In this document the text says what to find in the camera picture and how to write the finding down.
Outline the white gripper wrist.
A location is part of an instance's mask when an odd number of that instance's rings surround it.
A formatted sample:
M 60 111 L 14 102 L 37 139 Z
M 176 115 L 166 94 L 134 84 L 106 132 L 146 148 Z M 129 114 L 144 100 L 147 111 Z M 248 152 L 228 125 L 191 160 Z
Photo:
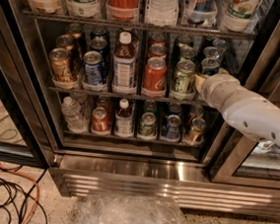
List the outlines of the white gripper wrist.
M 194 84 L 205 103 L 212 107 L 244 107 L 247 101 L 247 89 L 229 74 L 216 74 L 208 79 L 196 74 Z

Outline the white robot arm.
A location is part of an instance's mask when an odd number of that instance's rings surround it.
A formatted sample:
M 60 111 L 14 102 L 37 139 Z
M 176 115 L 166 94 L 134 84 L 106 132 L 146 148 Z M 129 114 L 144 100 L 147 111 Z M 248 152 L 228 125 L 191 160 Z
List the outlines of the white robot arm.
M 251 140 L 271 140 L 280 147 L 280 109 L 270 101 L 225 73 L 197 75 L 195 87 L 202 100 L 232 128 Z

